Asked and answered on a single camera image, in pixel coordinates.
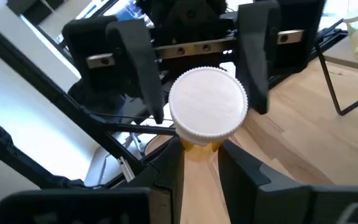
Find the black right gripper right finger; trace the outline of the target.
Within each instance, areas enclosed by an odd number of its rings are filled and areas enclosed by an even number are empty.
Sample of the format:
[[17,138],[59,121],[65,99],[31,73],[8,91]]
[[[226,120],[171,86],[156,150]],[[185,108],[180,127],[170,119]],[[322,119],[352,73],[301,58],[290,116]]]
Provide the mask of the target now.
[[358,185],[306,185],[230,140],[218,167],[231,223],[358,223]]

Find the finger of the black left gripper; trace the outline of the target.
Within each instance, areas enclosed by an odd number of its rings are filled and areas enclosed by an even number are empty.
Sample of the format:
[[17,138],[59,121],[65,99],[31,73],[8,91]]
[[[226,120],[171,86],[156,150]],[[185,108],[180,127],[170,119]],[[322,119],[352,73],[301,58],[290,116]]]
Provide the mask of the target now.
[[243,4],[237,12],[236,78],[246,89],[250,107],[259,114],[268,111],[268,75],[275,60],[280,20],[276,1]]
[[117,21],[107,25],[106,37],[119,35],[130,65],[136,71],[144,103],[155,122],[164,119],[162,84],[159,77],[157,57],[152,48],[148,28],[143,20]]

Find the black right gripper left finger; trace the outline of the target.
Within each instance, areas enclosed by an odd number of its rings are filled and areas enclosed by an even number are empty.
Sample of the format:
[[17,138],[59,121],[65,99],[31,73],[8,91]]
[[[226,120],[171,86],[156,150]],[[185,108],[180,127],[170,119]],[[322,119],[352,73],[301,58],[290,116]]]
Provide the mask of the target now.
[[154,161],[122,187],[141,189],[126,199],[121,223],[180,223],[184,182],[184,148],[173,138]]

